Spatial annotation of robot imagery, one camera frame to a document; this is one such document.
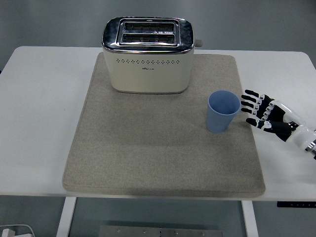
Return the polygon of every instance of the cream toaster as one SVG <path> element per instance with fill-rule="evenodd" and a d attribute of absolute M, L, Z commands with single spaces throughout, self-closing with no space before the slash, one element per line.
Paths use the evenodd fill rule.
<path fill-rule="evenodd" d="M 181 93 L 189 85 L 195 37 L 184 19 L 114 18 L 104 28 L 102 47 L 120 92 Z"/>

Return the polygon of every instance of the power cord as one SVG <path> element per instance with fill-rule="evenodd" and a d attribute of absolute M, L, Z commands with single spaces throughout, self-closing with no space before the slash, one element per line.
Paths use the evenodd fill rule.
<path fill-rule="evenodd" d="M 16 224 L 16 225 L 2 225 L 2 226 L 0 226 L 0 227 L 10 227 L 10 226 L 25 226 L 25 227 L 28 227 L 28 228 L 31 230 L 33 237 L 35 237 L 34 231 L 33 231 L 33 229 L 32 229 L 29 225 Z"/>

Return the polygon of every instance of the plastic cup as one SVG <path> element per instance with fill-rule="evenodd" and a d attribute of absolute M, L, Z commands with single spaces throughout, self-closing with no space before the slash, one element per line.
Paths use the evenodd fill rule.
<path fill-rule="evenodd" d="M 206 126 L 213 133 L 225 131 L 241 108 L 239 97 L 227 90 L 214 91 L 207 104 Z"/>

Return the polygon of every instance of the gray felt mat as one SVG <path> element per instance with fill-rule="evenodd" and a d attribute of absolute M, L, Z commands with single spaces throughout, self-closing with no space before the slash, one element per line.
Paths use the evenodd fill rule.
<path fill-rule="evenodd" d="M 106 195 L 252 198 L 265 190 L 247 115 L 206 128 L 209 94 L 242 94 L 234 57 L 194 55 L 180 94 L 115 91 L 100 53 L 69 152 L 63 186 Z"/>

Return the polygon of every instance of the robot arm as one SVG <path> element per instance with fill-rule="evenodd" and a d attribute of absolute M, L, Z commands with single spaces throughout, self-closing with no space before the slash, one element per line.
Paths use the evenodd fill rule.
<path fill-rule="evenodd" d="M 300 149 L 312 153 L 316 159 L 316 132 L 306 126 L 305 121 L 280 101 L 267 95 L 246 90 L 241 97 L 241 110 L 257 118 L 247 118 L 246 122 L 263 131 L 276 134 L 284 142 L 292 142 Z"/>

